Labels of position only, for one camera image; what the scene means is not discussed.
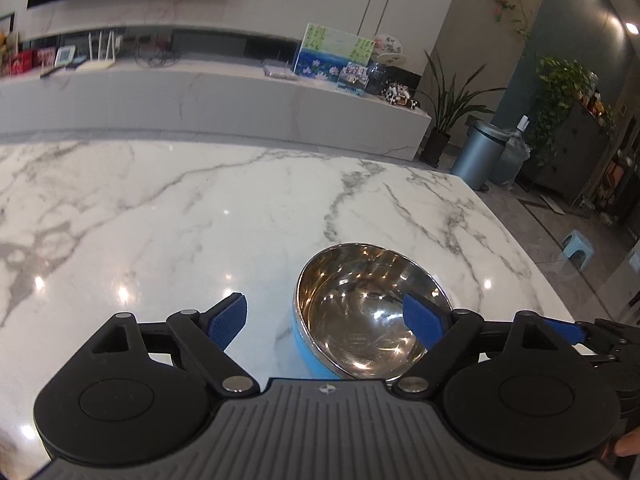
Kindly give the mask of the person's hand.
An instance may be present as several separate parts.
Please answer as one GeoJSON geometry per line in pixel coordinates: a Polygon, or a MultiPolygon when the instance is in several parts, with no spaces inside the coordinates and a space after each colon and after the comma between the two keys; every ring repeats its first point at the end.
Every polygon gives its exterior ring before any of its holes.
{"type": "Polygon", "coordinates": [[[634,428],[615,442],[610,442],[602,453],[602,460],[615,457],[634,456],[640,453],[640,428],[634,428]]]}

